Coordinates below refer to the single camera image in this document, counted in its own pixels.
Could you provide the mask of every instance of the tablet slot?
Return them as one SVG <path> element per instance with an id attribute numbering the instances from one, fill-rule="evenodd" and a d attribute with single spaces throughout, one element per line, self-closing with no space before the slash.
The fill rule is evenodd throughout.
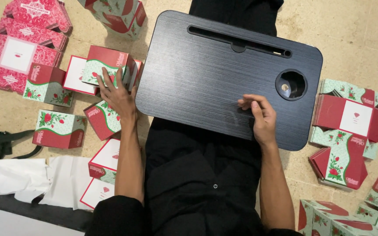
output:
<path id="1" fill-rule="evenodd" d="M 201 27 L 193 26 L 193 25 L 190 25 L 187 28 L 187 31 L 188 33 L 192 35 L 197 35 L 204 38 L 229 43 L 235 52 L 244 52 L 246 48 L 249 48 L 252 50 L 265 52 L 271 55 L 284 57 L 284 58 L 290 58 L 292 55 L 291 51 L 283 49 L 283 48 L 278 48 L 275 46 L 270 46 L 270 45 L 261 44 L 258 42 L 241 39 L 235 36 L 219 33 L 210 29 L 204 29 Z"/>

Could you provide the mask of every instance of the left hand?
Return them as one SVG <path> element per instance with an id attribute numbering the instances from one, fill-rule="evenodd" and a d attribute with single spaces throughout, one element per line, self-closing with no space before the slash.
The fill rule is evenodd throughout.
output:
<path id="1" fill-rule="evenodd" d="M 135 96 L 137 94 L 137 88 L 133 87 L 132 92 L 129 95 L 128 90 L 123 87 L 121 81 L 122 67 L 119 67 L 116 73 L 116 80 L 118 88 L 115 88 L 112 81 L 109 78 L 108 71 L 105 67 L 102 68 L 103 78 L 108 86 L 105 87 L 102 78 L 97 75 L 97 82 L 100 87 L 100 95 L 121 117 L 121 125 L 127 127 L 137 122 L 137 107 L 135 105 Z"/>

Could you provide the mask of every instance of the tiled floor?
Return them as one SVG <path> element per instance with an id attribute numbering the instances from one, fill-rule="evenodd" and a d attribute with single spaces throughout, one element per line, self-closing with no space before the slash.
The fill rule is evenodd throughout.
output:
<path id="1" fill-rule="evenodd" d="M 0 16 L 10 0 L 0 0 Z M 143 59 L 147 53 L 155 20 L 164 10 L 187 13 L 191 0 L 143 0 L 148 20 L 140 39 L 126 41 L 108 35 L 104 27 L 77 0 L 66 0 L 74 29 L 61 63 L 66 70 L 70 55 L 85 57 L 91 44 L 130 52 Z M 316 46 L 323 53 L 321 78 L 332 78 L 369 87 L 378 91 L 378 0 L 286 0 L 277 19 L 278 36 Z M 83 108 L 97 98 L 76 94 L 71 109 L 55 108 L 82 115 Z M 53 109 L 52 105 L 22 99 L 12 92 L 0 91 L 0 130 L 18 132 L 35 126 L 39 109 Z M 141 143 L 147 136 L 151 118 L 140 121 Z M 92 128 L 88 127 L 83 148 L 60 150 L 44 148 L 40 158 L 69 154 L 92 157 L 102 146 Z M 33 149 L 31 140 L 16 143 L 14 155 Z M 368 177 L 357 191 L 346 192 L 319 185 L 307 158 L 318 148 L 307 145 L 298 152 L 281 150 L 285 174 L 298 210 L 299 198 L 334 201 L 348 210 L 354 210 L 369 191 L 378 176 L 378 157 L 367 162 Z"/>

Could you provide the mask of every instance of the person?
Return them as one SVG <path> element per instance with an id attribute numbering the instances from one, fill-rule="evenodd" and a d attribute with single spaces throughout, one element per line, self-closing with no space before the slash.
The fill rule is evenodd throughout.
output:
<path id="1" fill-rule="evenodd" d="M 196 0 L 195 8 L 203 3 Z M 100 76 L 97 80 L 102 99 L 121 116 L 122 131 L 115 196 L 97 204 L 86 235 L 301 235 L 294 231 L 276 143 L 276 112 L 265 97 L 244 94 L 234 101 L 251 109 L 256 142 L 154 118 L 143 160 L 137 89 L 128 94 L 121 83 L 115 88 L 106 79 L 105 87 Z"/>

